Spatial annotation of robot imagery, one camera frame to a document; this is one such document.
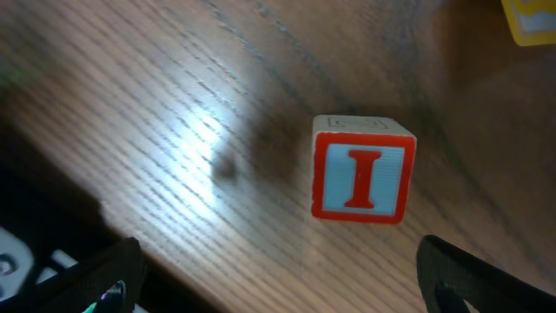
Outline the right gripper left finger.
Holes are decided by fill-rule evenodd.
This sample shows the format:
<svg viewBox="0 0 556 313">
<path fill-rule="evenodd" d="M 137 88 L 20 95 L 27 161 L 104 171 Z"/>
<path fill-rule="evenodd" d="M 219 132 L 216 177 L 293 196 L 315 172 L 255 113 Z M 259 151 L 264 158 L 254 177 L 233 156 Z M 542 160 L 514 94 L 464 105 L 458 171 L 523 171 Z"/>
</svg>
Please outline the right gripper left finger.
<svg viewBox="0 0 556 313">
<path fill-rule="evenodd" d="M 141 246 L 129 237 L 1 303 L 2 312 L 131 312 L 146 276 Z"/>
</svg>

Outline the red letter I block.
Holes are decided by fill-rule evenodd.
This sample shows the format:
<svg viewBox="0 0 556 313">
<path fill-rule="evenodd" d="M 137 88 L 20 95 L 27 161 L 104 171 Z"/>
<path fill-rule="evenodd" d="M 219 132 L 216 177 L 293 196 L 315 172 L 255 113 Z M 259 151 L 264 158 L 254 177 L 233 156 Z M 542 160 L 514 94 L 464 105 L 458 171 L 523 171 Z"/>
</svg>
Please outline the red letter I block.
<svg viewBox="0 0 556 313">
<path fill-rule="evenodd" d="M 388 117 L 314 117 L 312 215 L 333 221 L 400 223 L 416 148 L 417 137 Z"/>
</svg>

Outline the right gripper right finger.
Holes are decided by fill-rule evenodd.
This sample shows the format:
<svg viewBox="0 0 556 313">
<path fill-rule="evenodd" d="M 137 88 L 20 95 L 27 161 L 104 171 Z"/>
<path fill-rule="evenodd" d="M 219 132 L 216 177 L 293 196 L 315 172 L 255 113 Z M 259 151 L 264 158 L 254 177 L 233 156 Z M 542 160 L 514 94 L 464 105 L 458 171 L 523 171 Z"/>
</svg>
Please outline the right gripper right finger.
<svg viewBox="0 0 556 313">
<path fill-rule="evenodd" d="M 429 312 L 555 311 L 555 296 L 434 235 L 421 238 L 416 268 Z"/>
</svg>

